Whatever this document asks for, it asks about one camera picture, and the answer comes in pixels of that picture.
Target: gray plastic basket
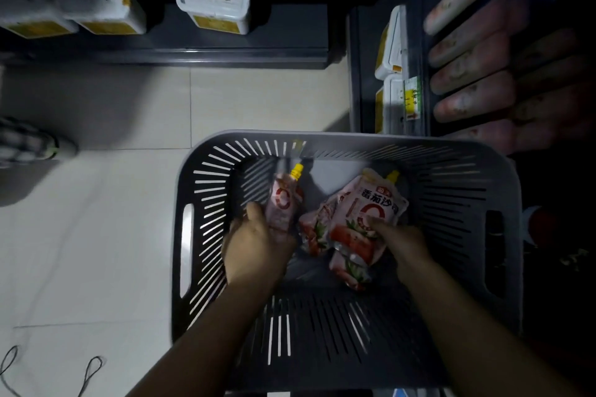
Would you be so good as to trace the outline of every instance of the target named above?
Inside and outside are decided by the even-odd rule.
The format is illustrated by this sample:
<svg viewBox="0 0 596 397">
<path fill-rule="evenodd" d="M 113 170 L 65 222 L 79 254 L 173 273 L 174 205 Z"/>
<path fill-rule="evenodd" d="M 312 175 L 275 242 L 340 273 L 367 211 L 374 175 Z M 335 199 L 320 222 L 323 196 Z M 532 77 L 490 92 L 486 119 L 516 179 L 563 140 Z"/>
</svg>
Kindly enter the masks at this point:
<svg viewBox="0 0 596 397">
<path fill-rule="evenodd" d="M 273 174 L 302 161 L 305 210 L 362 168 L 397 168 L 438 260 L 497 318 L 522 320 L 520 189 L 510 162 L 481 143 L 320 132 L 225 131 L 188 155 L 178 176 L 172 340 L 226 286 L 223 235 L 248 201 L 265 202 Z M 242 391 L 436 387 L 446 373 L 386 253 L 363 293 L 339 282 L 328 258 L 296 251 L 248 334 L 228 389 Z"/>
</svg>

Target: tiled floor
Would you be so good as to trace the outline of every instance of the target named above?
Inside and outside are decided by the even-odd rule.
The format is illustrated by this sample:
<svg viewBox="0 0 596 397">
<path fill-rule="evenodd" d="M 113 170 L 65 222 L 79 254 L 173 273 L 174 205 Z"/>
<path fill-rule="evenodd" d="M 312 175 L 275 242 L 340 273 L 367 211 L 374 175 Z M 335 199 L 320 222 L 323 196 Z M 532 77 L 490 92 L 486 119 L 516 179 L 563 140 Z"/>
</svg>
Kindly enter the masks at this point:
<svg viewBox="0 0 596 397">
<path fill-rule="evenodd" d="M 25 396 L 124 395 L 169 347 L 172 214 L 189 148 L 220 130 L 338 130 L 347 63 L 325 71 L 8 70 L 0 113 L 60 132 L 70 162 L 0 170 L 0 356 Z M 0 386 L 0 397 L 9 395 Z"/>
</svg>

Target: basket handle hole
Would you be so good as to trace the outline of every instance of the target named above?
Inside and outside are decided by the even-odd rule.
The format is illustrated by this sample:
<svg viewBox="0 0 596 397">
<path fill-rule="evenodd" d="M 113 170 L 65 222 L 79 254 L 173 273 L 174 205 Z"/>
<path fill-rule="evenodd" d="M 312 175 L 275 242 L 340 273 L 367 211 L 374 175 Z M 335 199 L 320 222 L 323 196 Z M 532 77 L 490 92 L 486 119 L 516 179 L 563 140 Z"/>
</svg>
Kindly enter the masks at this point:
<svg viewBox="0 0 596 397">
<path fill-rule="evenodd" d="M 180 240 L 180 298 L 187 294 L 191 283 L 193 223 L 194 206 L 187 204 L 183 210 L 183 235 Z"/>
<path fill-rule="evenodd" d="M 493 295 L 505 297 L 505 227 L 503 214 L 487 211 L 485 218 L 485 286 Z"/>
</svg>

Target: yellow cap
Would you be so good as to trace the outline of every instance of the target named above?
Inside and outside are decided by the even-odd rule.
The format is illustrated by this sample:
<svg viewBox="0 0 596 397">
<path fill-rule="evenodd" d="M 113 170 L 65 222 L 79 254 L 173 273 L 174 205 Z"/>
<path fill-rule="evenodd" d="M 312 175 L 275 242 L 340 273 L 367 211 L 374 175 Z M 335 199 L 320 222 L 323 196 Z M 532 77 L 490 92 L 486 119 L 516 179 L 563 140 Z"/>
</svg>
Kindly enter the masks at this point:
<svg viewBox="0 0 596 397">
<path fill-rule="evenodd" d="M 391 171 L 391 173 L 389 173 L 387 175 L 387 181 L 391 182 L 392 184 L 395 184 L 398 181 L 398 177 L 399 177 L 399 171 L 394 169 L 393 171 Z"/>
<path fill-rule="evenodd" d="M 302 176 L 303 169 L 304 169 L 304 165 L 302 165 L 301 163 L 295 164 L 294 169 L 290 173 L 290 176 L 292 176 L 296 180 L 300 179 L 300 176 Z"/>
</svg>

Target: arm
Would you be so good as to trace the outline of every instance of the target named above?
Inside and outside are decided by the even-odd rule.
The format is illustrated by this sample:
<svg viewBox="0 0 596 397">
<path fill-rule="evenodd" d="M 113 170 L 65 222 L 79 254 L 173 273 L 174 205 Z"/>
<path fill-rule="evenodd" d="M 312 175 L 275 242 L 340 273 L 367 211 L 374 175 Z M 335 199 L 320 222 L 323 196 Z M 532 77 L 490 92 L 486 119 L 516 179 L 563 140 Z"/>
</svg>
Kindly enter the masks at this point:
<svg viewBox="0 0 596 397">
<path fill-rule="evenodd" d="M 435 341 L 460 397 L 561 397 L 578 391 L 500 325 L 430 257 L 421 231 L 374 221 L 398 277 Z"/>
<path fill-rule="evenodd" d="M 251 323 L 283 276 L 295 243 L 272 244 L 259 205 L 246 207 L 222 247 L 228 286 L 147 372 L 127 397 L 212 397 L 225 380 Z"/>
</svg>

